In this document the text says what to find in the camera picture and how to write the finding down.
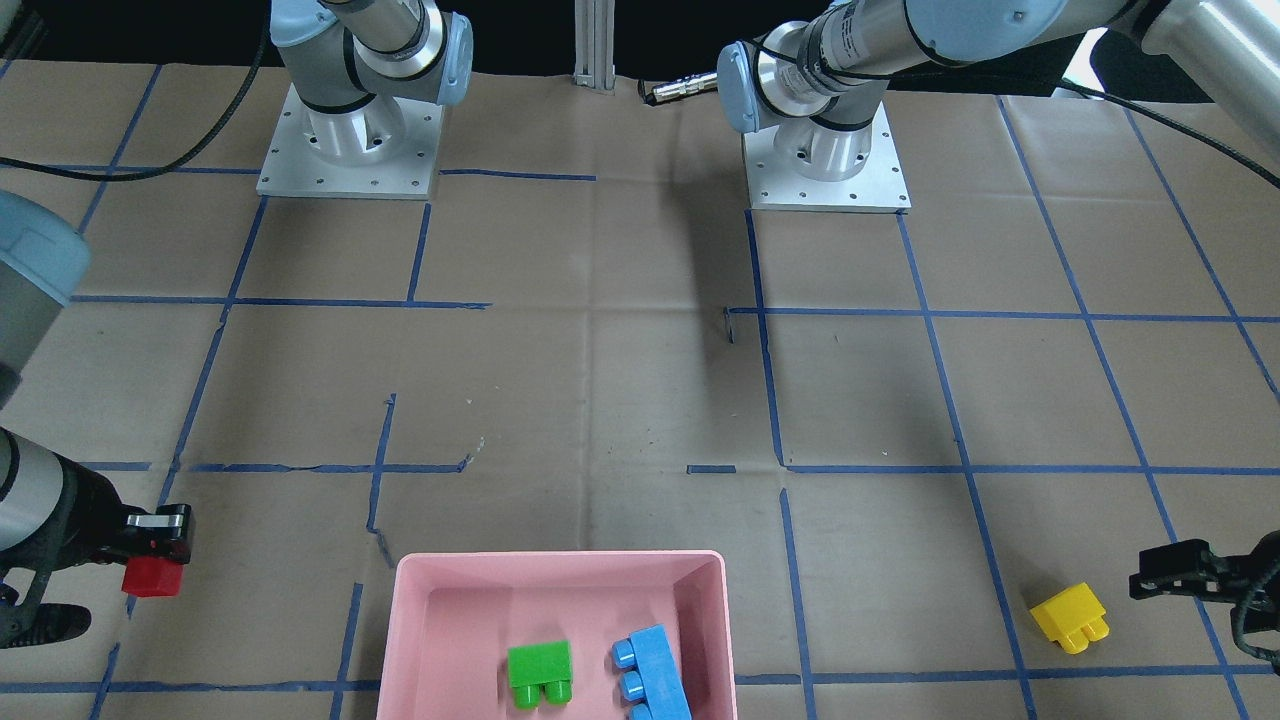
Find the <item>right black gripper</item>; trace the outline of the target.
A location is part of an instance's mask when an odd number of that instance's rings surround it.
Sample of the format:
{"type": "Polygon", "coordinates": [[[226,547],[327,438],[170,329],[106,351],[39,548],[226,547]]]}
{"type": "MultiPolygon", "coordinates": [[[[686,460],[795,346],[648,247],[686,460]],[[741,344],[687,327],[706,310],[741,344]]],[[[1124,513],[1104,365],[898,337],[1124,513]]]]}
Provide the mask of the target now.
{"type": "MultiPolygon", "coordinates": [[[[45,591],[55,571],[132,557],[187,565],[193,553],[193,507],[169,503],[147,512],[124,505],[110,480],[68,460],[29,464],[29,588],[45,591]]],[[[1,648],[29,648],[82,637],[92,624],[73,603],[1,606],[1,648]]]]}

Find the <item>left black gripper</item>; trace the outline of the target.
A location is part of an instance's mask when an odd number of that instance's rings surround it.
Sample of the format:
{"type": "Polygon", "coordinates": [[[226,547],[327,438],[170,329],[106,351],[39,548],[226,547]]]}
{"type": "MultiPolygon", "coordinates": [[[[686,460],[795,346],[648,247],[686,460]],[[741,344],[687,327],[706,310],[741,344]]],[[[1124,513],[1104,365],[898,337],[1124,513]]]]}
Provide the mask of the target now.
{"type": "Polygon", "coordinates": [[[1184,539],[1142,550],[1138,571],[1129,577],[1129,597],[1148,600],[1161,594],[1203,598],[1215,596],[1210,585],[1219,583],[1231,606],[1239,606],[1245,592],[1258,582],[1260,589],[1245,606],[1245,621],[1277,620],[1279,530],[1258,541],[1249,553],[1216,556],[1203,539],[1184,539]]]}

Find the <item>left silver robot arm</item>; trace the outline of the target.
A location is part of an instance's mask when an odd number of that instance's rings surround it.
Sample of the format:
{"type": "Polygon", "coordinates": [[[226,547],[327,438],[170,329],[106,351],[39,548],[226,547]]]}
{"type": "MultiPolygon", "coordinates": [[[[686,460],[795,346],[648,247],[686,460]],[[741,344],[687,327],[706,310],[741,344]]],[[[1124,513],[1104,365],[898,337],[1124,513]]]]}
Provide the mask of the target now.
{"type": "MultiPolygon", "coordinates": [[[[783,23],[758,38],[735,41],[719,53],[721,102],[728,123],[742,136],[750,209],[884,214],[899,222],[905,237],[902,215],[911,208],[911,200],[882,102],[890,81],[956,79],[956,68],[1087,29],[1107,28],[1132,38],[1143,53],[1170,56],[1277,158],[1277,1],[832,1],[813,20],[783,23]]],[[[1097,322],[1221,322],[1240,336],[1277,400],[1277,374],[1267,369],[1245,328],[1249,322],[1263,320],[1240,314],[1233,304],[1134,117],[1203,143],[1276,190],[1277,173],[1215,137],[1100,88],[1065,78],[991,73],[972,78],[979,77],[1062,90],[1124,108],[1126,122],[1194,245],[1225,314],[1140,316],[1089,311],[1044,196],[1000,101],[1010,142],[1016,146],[1027,183],[1079,307],[1061,315],[933,313],[924,309],[922,299],[922,310],[914,316],[931,333],[933,318],[942,315],[1057,318],[1082,323],[1092,341],[1097,341],[1094,350],[1117,406],[1124,402],[1100,343],[1097,322]]],[[[1125,423],[1132,423],[1126,406],[1119,409],[1125,423]]],[[[1277,629],[1277,530],[1243,555],[1219,557],[1202,539],[1180,539],[1142,550],[1137,557],[1139,571],[1126,580],[1130,598],[1187,597],[1194,600],[1198,611],[1206,603],[1225,603],[1231,609],[1238,642],[1244,642],[1240,633],[1277,629]]]]}

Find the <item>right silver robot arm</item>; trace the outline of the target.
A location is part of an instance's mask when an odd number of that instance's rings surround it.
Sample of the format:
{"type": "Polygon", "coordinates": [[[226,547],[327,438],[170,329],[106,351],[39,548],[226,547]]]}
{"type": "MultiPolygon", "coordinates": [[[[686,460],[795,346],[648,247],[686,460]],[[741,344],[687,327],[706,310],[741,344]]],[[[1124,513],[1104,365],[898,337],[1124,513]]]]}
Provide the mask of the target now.
{"type": "MultiPolygon", "coordinates": [[[[436,177],[447,108],[474,69],[470,19],[434,1],[274,1],[262,44],[291,73],[256,184],[266,197],[424,200],[436,177]]],[[[58,214],[4,192],[3,397],[90,266],[90,247],[58,214]]],[[[124,503],[101,474],[12,430],[1,438],[3,570],[31,573],[3,587],[4,648],[83,635],[88,609],[49,603],[54,573],[122,565],[133,597],[173,597],[193,553],[195,511],[124,503]]]]}

